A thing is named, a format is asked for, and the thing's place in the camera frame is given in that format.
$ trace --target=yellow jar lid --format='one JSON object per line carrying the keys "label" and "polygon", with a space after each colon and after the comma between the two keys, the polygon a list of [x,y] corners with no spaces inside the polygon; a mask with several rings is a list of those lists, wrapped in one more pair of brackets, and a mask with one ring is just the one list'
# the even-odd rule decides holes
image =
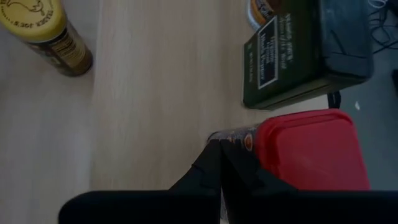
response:
{"label": "yellow jar lid", "polygon": [[60,0],[0,0],[0,21],[28,42],[58,36],[67,22]]}

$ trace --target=wooden table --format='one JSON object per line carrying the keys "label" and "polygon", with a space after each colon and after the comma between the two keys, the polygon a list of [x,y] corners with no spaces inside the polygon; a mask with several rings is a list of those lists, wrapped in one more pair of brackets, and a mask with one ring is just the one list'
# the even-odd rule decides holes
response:
{"label": "wooden table", "polygon": [[166,189],[213,131],[327,107],[241,106],[246,0],[102,1],[93,93],[92,189]]}

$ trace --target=dark green box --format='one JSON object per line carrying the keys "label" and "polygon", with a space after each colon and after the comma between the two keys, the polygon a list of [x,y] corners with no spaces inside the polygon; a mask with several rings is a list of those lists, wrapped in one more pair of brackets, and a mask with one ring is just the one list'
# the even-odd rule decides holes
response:
{"label": "dark green box", "polygon": [[284,0],[244,45],[243,103],[273,110],[368,80],[366,1]]}

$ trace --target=red lid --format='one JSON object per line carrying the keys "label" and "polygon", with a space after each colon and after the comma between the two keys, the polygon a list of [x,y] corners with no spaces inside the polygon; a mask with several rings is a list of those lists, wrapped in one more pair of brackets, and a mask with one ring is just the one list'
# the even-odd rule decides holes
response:
{"label": "red lid", "polygon": [[355,127],[340,110],[270,118],[257,130],[261,166],[303,190],[368,190]]}

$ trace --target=gray floor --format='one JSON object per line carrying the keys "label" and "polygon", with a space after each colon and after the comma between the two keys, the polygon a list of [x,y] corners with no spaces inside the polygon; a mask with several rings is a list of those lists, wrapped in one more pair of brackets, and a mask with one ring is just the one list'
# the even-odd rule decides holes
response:
{"label": "gray floor", "polygon": [[[386,24],[397,22],[389,14]],[[391,32],[398,37],[398,29]],[[341,109],[355,122],[371,187],[380,190],[398,190],[398,96],[393,69],[398,69],[398,50],[383,50],[374,55],[370,81],[341,91]]]}

